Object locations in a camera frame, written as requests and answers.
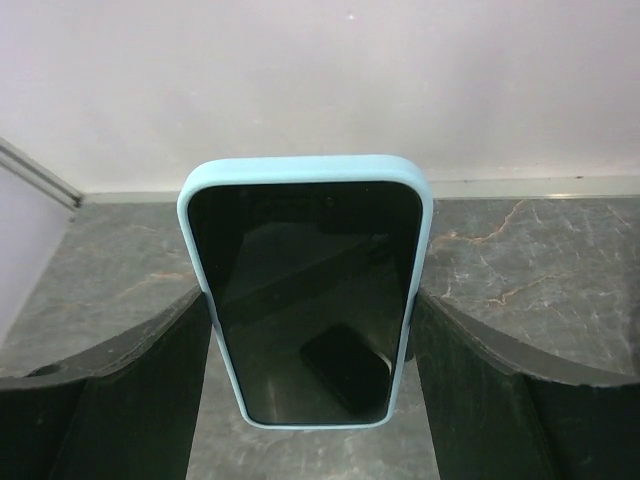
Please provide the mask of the phone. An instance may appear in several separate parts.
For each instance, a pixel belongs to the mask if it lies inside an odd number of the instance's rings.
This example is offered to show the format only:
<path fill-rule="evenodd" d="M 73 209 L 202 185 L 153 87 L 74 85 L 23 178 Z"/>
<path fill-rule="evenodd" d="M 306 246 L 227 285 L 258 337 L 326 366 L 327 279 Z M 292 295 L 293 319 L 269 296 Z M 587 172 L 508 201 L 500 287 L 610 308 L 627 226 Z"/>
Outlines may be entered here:
<path fill-rule="evenodd" d="M 214 160 L 177 199 L 244 420 L 374 428 L 393 415 L 433 214 L 393 155 Z"/>

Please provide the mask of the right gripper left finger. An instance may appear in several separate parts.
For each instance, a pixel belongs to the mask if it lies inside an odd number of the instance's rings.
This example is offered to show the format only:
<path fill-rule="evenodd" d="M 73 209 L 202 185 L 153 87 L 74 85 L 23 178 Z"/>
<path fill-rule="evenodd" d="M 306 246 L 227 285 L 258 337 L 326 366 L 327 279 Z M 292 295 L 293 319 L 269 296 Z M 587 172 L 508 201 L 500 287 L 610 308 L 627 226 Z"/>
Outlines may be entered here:
<path fill-rule="evenodd" d="M 2 378 L 2 478 L 185 478 L 211 331 L 194 288 L 115 337 Z"/>

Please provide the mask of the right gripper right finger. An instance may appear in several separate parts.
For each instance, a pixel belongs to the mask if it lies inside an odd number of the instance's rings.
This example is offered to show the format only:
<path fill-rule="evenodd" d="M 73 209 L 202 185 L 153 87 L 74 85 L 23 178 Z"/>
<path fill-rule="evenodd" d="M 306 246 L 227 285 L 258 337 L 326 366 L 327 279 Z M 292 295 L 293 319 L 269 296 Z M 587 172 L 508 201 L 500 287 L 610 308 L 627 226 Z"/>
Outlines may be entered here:
<path fill-rule="evenodd" d="M 418 294 L 411 341 L 443 479 L 636 479 L 639 379 Z"/>

